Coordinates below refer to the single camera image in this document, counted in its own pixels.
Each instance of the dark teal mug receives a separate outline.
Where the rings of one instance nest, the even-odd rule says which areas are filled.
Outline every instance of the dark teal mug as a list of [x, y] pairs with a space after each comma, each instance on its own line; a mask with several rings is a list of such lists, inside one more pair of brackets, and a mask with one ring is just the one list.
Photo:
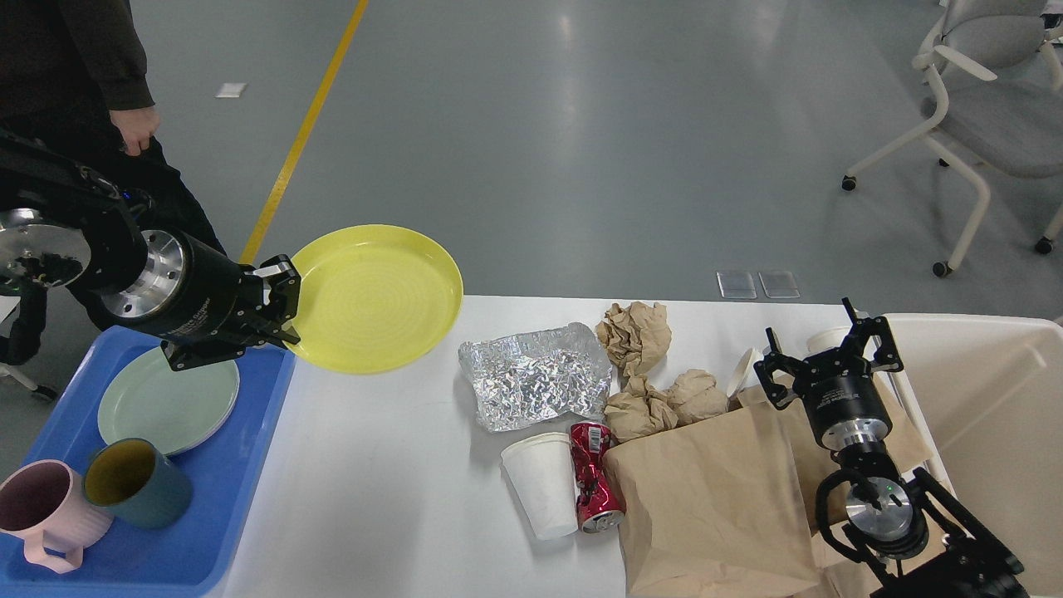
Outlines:
[[192, 484], [144, 439], [125, 439], [92, 459], [82, 485], [89, 502], [145, 529], [176, 522], [192, 499]]

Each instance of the gray chair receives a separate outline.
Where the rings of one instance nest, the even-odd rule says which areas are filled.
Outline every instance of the gray chair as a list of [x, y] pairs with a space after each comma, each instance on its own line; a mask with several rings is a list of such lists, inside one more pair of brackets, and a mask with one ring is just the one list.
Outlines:
[[[962, 146], [977, 160], [1013, 176], [1063, 173], [1063, 97], [1059, 93], [1063, 66], [1050, 42], [1063, 32], [1045, 31], [1044, 7], [1045, 0], [951, 0], [912, 59], [933, 93], [923, 105], [927, 120], [850, 167], [842, 178], [842, 188], [853, 190], [860, 171], [908, 142], [922, 140], [939, 155], [942, 166], [951, 166], [974, 184], [978, 202], [952, 254], [933, 264], [938, 276], [960, 267], [991, 198], [985, 180], [949, 146]], [[997, 80], [990, 70], [1016, 66], [1035, 53], [1051, 74], [1047, 87]], [[1050, 252], [1060, 228], [1063, 205], [1034, 249]]]

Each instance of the mug handle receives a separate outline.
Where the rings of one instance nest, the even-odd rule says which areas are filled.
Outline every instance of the mug handle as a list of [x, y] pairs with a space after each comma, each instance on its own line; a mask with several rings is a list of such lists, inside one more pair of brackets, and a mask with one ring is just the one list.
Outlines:
[[26, 560], [44, 565], [57, 574], [68, 574], [81, 566], [82, 557], [85, 549], [81, 546], [66, 553], [66, 557], [56, 557], [45, 551], [45, 532], [37, 531], [27, 536], [22, 545], [22, 554]]

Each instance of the pink mug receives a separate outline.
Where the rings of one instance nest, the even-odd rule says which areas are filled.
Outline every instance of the pink mug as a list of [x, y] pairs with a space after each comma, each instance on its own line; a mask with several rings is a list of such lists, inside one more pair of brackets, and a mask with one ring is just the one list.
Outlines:
[[113, 520], [85, 500], [81, 476], [62, 461], [36, 461], [0, 484], [0, 532], [22, 539], [26, 560], [57, 574], [80, 567], [85, 548], [103, 537]]

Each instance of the yellow plate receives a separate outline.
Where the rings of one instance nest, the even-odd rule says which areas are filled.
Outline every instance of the yellow plate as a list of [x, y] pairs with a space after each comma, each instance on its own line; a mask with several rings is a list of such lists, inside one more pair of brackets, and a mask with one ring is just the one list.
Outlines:
[[461, 308], [461, 273], [431, 238], [387, 224], [328, 233], [292, 257], [303, 276], [288, 348], [314, 365], [373, 374], [435, 347]]

